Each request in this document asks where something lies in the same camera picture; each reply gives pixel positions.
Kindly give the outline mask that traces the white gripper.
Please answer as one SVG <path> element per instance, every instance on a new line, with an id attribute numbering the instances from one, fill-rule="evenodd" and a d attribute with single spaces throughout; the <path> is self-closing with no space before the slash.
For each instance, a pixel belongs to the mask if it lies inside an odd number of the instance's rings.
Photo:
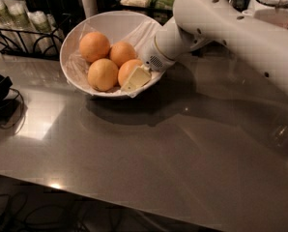
<path id="1" fill-rule="evenodd" d="M 139 57 L 147 67 L 136 66 L 121 90 L 130 93 L 143 87 L 151 80 L 150 69 L 164 72 L 177 62 L 180 55 L 197 50 L 209 42 L 184 31 L 174 18 L 170 18 L 139 50 Z"/>

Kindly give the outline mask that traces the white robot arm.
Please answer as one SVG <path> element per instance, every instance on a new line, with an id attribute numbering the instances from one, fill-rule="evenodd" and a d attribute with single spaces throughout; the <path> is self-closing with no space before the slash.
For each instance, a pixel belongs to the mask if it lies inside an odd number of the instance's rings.
<path id="1" fill-rule="evenodd" d="M 172 12 L 139 47 L 150 70 L 163 72 L 180 55 L 217 42 L 288 96 L 288 29 L 241 14 L 226 0 L 175 0 Z"/>

